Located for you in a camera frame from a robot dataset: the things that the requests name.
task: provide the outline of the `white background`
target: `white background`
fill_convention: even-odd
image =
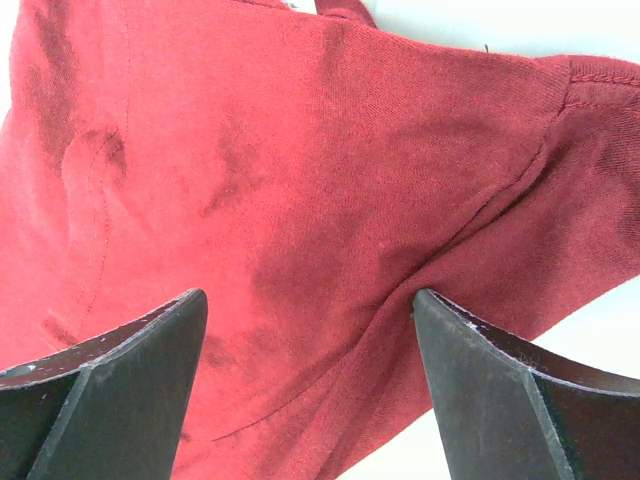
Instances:
[[[9,49],[18,0],[0,0],[0,118],[11,104]],[[415,40],[492,52],[583,53],[640,63],[640,3],[622,0],[368,0],[383,30]],[[640,277],[585,306],[537,340],[549,350],[640,378]],[[341,480],[448,480],[433,412],[341,476]]]

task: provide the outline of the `white surface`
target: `white surface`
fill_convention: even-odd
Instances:
[[[640,63],[640,4],[543,0],[369,0],[380,28],[420,41],[522,55],[584,53]],[[0,118],[10,105],[8,58],[18,0],[0,0]],[[640,277],[561,322],[537,343],[582,363],[640,378]],[[606,324],[606,329],[597,328]],[[341,480],[447,480],[433,412],[342,475]]]

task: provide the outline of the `red fabric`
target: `red fabric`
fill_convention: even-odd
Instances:
[[[0,368],[204,288],[176,480],[335,478],[415,420],[421,287],[532,338],[640,273],[638,65],[354,5],[22,1]]]

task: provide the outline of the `red cloth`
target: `red cloth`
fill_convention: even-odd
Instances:
[[[640,273],[640,66],[318,7],[22,0],[0,368],[204,288],[176,480],[335,478],[410,424],[421,287],[532,338]]]

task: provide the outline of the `clothing label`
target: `clothing label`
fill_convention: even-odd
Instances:
[[[296,12],[311,13],[313,15],[318,13],[315,0],[282,0],[282,2]]]

